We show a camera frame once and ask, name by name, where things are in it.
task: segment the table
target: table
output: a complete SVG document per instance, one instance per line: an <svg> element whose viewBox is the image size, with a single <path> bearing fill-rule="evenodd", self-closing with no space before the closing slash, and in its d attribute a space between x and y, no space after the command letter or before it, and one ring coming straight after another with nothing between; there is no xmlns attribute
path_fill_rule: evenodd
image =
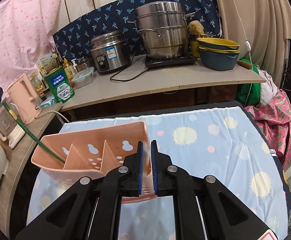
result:
<svg viewBox="0 0 291 240"><path fill-rule="evenodd" d="M249 114L237 102L164 109L67 123L60 132L143 120L159 151L191 175L215 175L264 221L279 239L291 230L291 194L282 167ZM67 188L43 171L31 196L31 222ZM172 199L123 204L119 239L170 239L174 233Z"/></svg>
<svg viewBox="0 0 291 240"><path fill-rule="evenodd" d="M41 111L41 114L51 110L58 111L61 106L62 104L59 103L46 107ZM40 138L54 116L55 113L46 114L35 119L27 127L37 138ZM14 194L22 171L35 146L36 142L29 135L25 134L12 150L8 170L0 183L0 229L7 237L9 237L10 213Z"/></svg>
<svg viewBox="0 0 291 240"><path fill-rule="evenodd" d="M141 73L146 69L144 61L145 57L138 57L116 79L126 80ZM110 81L110 76L97 74L92 83L75 90L75 96L62 106L61 111L173 90L265 82L254 71L239 65L233 70L215 71L205 67L200 59L194 65L153 69L129 82Z"/></svg>

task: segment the beige curtain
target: beige curtain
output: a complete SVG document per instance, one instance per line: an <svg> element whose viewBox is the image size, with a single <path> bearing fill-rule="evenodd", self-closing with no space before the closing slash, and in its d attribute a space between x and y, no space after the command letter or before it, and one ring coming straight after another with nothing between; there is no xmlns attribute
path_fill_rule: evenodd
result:
<svg viewBox="0 0 291 240"><path fill-rule="evenodd" d="M280 85L291 39L291 6L288 0L217 0L223 24L223 38L239 43L240 57L247 56L243 22L250 42L253 64L260 65Z"/></svg>

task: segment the red and white sticker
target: red and white sticker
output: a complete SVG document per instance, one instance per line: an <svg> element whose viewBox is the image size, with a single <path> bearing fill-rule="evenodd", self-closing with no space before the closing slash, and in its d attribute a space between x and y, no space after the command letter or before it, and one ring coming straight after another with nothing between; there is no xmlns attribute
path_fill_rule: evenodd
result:
<svg viewBox="0 0 291 240"><path fill-rule="evenodd" d="M271 229L267 230L258 240L278 240Z"/></svg>

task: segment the black cable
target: black cable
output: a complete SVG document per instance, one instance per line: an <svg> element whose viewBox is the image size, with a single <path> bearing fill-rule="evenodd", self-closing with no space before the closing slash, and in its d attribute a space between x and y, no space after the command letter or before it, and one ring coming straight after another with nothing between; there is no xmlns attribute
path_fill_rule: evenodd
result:
<svg viewBox="0 0 291 240"><path fill-rule="evenodd" d="M119 72L117 72L117 73L115 73L114 75L112 75L112 76L110 77L110 80L111 80L111 81L118 81L118 82L128 82L128 81L131 81L131 80L136 79L137 77L141 76L143 73L146 73L146 72L149 70L149 69L147 68L146 70L142 71L141 73L139 73L138 75L136 75L136 76L134 76L133 78L130 78L130 79L113 79L113 77L115 77L117 74L121 73L123 70L127 69L127 68L130 67L131 65L126 66L125 68L123 68L123 69L120 70Z"/></svg>

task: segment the clear plastic container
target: clear plastic container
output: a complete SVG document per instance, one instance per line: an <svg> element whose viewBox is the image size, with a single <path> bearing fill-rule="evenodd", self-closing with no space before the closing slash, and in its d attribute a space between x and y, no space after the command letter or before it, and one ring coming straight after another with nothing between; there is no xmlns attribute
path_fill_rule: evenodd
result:
<svg viewBox="0 0 291 240"><path fill-rule="evenodd" d="M72 82L76 84L75 88L81 88L90 84L93 81L93 68L88 68L77 73Z"/></svg>

